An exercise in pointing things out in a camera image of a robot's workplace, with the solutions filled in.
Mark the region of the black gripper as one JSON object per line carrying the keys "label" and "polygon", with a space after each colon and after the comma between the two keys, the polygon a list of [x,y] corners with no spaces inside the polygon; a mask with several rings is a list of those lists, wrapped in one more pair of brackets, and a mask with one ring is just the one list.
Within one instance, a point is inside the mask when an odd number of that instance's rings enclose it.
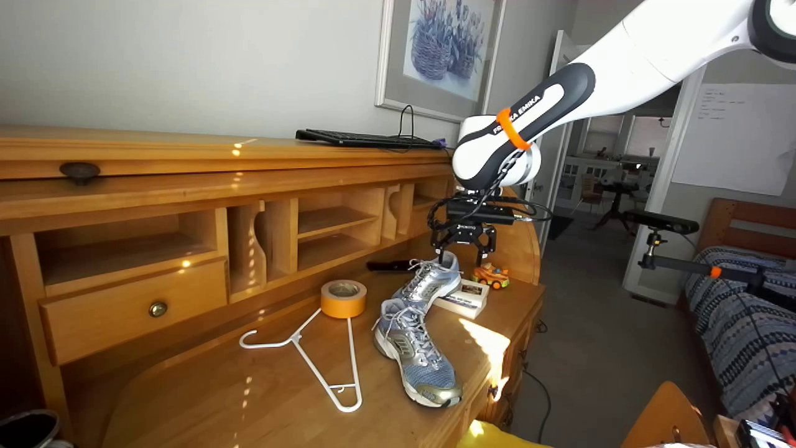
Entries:
{"label": "black gripper", "polygon": [[450,202],[446,207],[446,237],[435,245],[435,255],[443,265],[450,265],[450,243],[477,245],[477,265],[489,263],[495,252],[495,216],[491,207],[470,202]]}

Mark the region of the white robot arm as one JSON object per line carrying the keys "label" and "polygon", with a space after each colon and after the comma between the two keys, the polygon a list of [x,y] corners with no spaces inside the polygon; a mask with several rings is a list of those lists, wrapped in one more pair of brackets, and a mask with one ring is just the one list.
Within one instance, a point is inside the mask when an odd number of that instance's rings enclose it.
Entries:
{"label": "white robot arm", "polygon": [[634,110],[737,49],[793,64],[796,0],[642,0],[511,107],[464,122],[453,148],[460,192],[446,221],[429,219],[435,252],[476,243],[491,224],[512,221],[508,211],[494,216],[491,202],[504,187],[541,172],[538,137],[568,122]]}

